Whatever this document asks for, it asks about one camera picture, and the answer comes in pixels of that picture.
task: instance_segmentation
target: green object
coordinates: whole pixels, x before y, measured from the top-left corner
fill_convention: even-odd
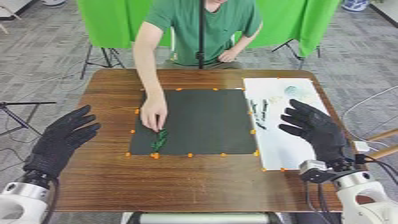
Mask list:
[[[162,147],[166,146],[167,135],[169,135],[169,133],[167,133],[167,130],[164,129],[157,134],[157,141],[151,144],[153,152],[159,152]]]
[[[196,52],[199,50],[199,1],[198,0],[155,0],[146,21],[164,30],[174,25],[176,49],[173,61],[180,65],[198,65]],[[237,31],[253,36],[262,24],[262,16],[256,8],[256,0],[230,0],[217,13],[206,11],[205,32],[205,64],[217,63],[222,52],[233,47],[231,37]]]
[[[256,0],[256,3],[263,17],[263,31],[249,47],[278,45],[290,39],[297,39],[301,42],[301,56],[310,56],[320,45],[340,0]],[[105,48],[132,47],[151,4],[153,0],[114,0],[112,2],[109,0],[79,0],[95,46]],[[169,31],[160,46],[171,46]]]

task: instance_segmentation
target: white wall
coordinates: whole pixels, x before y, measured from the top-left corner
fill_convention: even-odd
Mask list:
[[[384,0],[384,3],[373,3],[373,5],[398,22],[398,0]]]
[[[29,4],[32,0],[0,0],[0,5],[7,6],[13,12]],[[9,12],[0,8],[0,17],[9,17]]]

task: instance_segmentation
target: black mat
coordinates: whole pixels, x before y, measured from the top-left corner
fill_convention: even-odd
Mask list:
[[[160,154],[251,154],[256,140],[244,91],[166,91],[166,98],[169,136]],[[157,134],[143,126],[137,115],[132,154],[151,154],[155,140]]]

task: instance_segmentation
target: finger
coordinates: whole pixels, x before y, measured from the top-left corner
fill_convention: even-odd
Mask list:
[[[221,54],[219,60],[222,60],[224,57],[226,57],[226,52]]]
[[[219,61],[226,62],[226,55],[221,56]]]
[[[306,115],[310,115],[313,112],[318,111],[306,103],[302,103],[295,99],[290,100],[290,104],[292,104],[292,107],[299,110],[299,112]]]
[[[86,124],[89,124],[96,120],[96,115],[89,115],[82,117],[73,124],[73,129],[80,128]]]
[[[304,130],[310,130],[311,126],[308,125],[306,122],[299,121],[294,117],[290,116],[281,116],[283,120],[294,124],[297,127],[301,127]]]
[[[153,129],[155,132],[159,132],[159,126],[157,126],[157,115],[151,114],[148,116],[148,121],[150,121],[150,128]]]
[[[299,136],[299,137],[302,137],[302,135],[304,135],[304,133],[306,133],[302,129],[295,128],[294,126],[290,126],[290,125],[286,125],[286,124],[281,124],[281,125],[279,125],[279,129],[281,129],[285,132],[288,132],[288,134],[292,134],[292,135],[295,135],[295,136]]]
[[[64,123],[70,123],[73,119],[82,117],[89,112],[91,112],[91,105],[86,105],[79,110],[75,110],[70,114],[66,114],[64,117],[59,118],[59,120],[54,122],[48,128],[59,126]]]
[[[301,113],[299,110],[286,108],[285,113],[302,122],[310,122],[310,116]]]
[[[167,118],[167,112],[160,114],[159,116],[159,130],[164,129],[164,125],[166,125],[166,118]]]
[[[91,132],[82,138],[77,140],[73,147],[79,148],[86,142],[91,141],[91,139],[96,137],[98,132]]]
[[[71,135],[68,136],[66,141],[68,141],[68,143],[70,143],[70,145],[73,147],[79,147],[86,143],[87,139],[91,139],[87,136],[91,136],[93,133],[96,133],[100,128],[102,128],[102,124],[96,123],[96,124],[89,125],[87,127],[80,128],[71,133]]]
[[[141,113],[141,122],[143,122],[143,125],[150,128],[148,114],[144,113],[144,111],[143,111],[143,113]]]

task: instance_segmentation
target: wooden table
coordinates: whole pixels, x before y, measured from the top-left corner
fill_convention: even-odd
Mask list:
[[[159,77],[166,89],[242,88],[244,77],[310,78],[340,123],[320,83],[306,71],[160,70]],[[103,128],[79,149],[63,174],[57,211],[310,211],[299,172],[263,172],[260,157],[162,156],[155,160],[150,156],[125,156],[141,98],[137,71],[100,70],[80,106],[91,104]],[[342,210],[331,185],[326,198],[331,209]]]

